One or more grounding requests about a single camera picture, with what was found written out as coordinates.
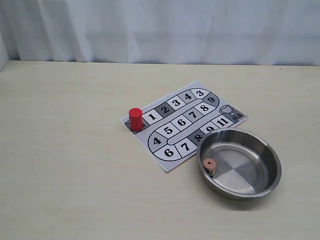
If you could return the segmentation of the red cylinder game piece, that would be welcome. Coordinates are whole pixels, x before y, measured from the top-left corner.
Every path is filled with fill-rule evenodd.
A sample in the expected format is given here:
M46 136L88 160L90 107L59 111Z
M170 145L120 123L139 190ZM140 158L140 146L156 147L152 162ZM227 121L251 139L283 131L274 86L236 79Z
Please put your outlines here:
M131 108L128 112L129 126L134 132L139 132L143 128L143 111L140 108Z

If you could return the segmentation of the beige wooden die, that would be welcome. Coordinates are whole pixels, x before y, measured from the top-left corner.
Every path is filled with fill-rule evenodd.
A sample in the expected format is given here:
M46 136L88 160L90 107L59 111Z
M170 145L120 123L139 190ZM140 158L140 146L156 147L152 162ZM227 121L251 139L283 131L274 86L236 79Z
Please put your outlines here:
M205 158L203 167L210 177L213 177L217 171L217 162L213 158Z

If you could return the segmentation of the paper number game board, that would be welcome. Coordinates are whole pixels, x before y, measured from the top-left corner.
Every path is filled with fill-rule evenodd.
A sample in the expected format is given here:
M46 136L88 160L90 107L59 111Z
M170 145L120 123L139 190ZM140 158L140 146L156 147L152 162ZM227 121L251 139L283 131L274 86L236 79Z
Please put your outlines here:
M160 167L169 172L196 154L204 136L235 128L248 116L199 81L142 108L143 128L132 131Z

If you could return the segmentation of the stainless steel round bowl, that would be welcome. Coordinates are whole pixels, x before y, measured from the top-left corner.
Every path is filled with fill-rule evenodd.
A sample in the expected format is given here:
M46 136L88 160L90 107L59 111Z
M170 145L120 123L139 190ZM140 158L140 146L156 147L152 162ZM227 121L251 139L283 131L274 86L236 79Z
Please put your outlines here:
M203 160L217 163L210 177ZM207 133L199 142L196 160L206 185L232 200L263 198L279 184L281 161L275 150L258 135L240 128L220 128Z

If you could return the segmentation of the white curtain backdrop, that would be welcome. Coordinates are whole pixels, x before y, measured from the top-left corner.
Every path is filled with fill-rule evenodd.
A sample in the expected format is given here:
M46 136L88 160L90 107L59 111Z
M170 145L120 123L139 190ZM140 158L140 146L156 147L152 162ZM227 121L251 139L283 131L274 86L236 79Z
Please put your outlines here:
M3 0L10 60L208 65L320 63L317 0Z

